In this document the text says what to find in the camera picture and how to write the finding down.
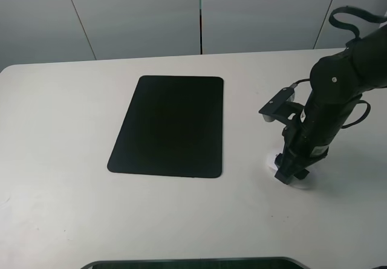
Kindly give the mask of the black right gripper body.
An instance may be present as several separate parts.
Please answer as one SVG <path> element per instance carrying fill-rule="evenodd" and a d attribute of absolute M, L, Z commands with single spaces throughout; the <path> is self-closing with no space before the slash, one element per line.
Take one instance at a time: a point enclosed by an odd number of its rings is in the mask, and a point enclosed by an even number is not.
<path fill-rule="evenodd" d="M 296 157 L 325 157 L 353 109 L 354 99 L 327 104 L 310 95 L 296 119 L 296 132 L 286 145 L 287 150 Z"/>

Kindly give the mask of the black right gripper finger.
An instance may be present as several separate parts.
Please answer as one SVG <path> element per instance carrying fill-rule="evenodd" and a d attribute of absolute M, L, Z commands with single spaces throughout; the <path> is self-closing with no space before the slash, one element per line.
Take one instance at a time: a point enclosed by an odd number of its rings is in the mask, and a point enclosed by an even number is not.
<path fill-rule="evenodd" d="M 306 169 L 302 169 L 301 171 L 299 171 L 297 174 L 296 174 L 296 178 L 298 180 L 304 180 L 307 175 L 309 174 L 309 171 L 306 170 Z"/>
<path fill-rule="evenodd" d="M 278 154 L 275 159 L 275 165 L 278 168 L 275 178 L 284 184 L 288 184 L 292 177 L 305 169 L 303 158 L 293 154 L 288 148 L 284 148 L 282 153 Z"/>

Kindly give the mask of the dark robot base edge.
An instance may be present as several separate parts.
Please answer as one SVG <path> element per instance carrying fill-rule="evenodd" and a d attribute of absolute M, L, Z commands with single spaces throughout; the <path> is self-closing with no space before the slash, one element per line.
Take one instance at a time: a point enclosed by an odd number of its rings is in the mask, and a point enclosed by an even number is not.
<path fill-rule="evenodd" d="M 95 261 L 82 268 L 307 268 L 289 258 L 220 258 Z"/>

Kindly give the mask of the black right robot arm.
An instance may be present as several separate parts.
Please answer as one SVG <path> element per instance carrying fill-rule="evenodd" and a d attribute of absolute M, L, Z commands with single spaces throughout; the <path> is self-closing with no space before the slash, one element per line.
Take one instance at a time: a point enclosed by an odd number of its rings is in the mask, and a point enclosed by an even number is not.
<path fill-rule="evenodd" d="M 337 133 L 349 127 L 353 109 L 363 103 L 364 92 L 386 88 L 386 27 L 321 58 L 312 67 L 310 85 L 305 105 L 285 105 L 293 118 L 282 132 L 284 149 L 275 160 L 275 178 L 284 184 L 303 180 L 307 167 L 328 155 Z"/>

